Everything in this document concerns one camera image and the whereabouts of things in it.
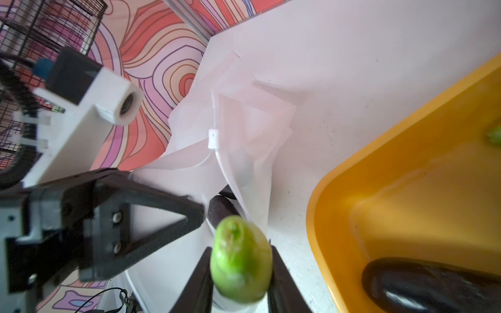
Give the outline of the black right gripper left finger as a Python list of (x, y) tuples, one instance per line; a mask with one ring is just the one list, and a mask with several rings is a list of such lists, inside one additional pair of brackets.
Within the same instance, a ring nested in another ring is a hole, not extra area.
[(207, 247), (170, 313), (211, 313), (213, 304), (211, 253), (212, 248)]

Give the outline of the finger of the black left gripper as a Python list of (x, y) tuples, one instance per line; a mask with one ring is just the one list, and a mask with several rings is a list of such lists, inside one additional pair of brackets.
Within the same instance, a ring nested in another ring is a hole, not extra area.
[(82, 223), (81, 281), (111, 279), (204, 221), (201, 203), (135, 182), (127, 172), (96, 170), (87, 176), (91, 211)]

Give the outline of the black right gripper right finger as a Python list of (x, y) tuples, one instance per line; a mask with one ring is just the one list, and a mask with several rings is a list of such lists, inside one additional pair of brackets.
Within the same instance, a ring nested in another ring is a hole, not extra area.
[(273, 273), (267, 291), (270, 313), (312, 313), (275, 246), (271, 247)]

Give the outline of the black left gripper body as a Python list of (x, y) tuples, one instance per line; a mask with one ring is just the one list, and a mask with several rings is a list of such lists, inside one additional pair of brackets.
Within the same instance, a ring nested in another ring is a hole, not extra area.
[(92, 192), (80, 187), (1, 192), (2, 312), (35, 312), (86, 263), (83, 223), (92, 212)]

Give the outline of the clear zip-top plastic bag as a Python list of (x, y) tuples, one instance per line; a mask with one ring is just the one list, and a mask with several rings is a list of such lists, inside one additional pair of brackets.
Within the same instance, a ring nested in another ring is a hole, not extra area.
[[(272, 165), (291, 135), (295, 106), (267, 92), (236, 53), (196, 81), (172, 111), (163, 155), (134, 170), (138, 183), (208, 206), (229, 186), (240, 215), (267, 230)], [(126, 276), (146, 312), (168, 312), (203, 251), (207, 222), (132, 266)]]

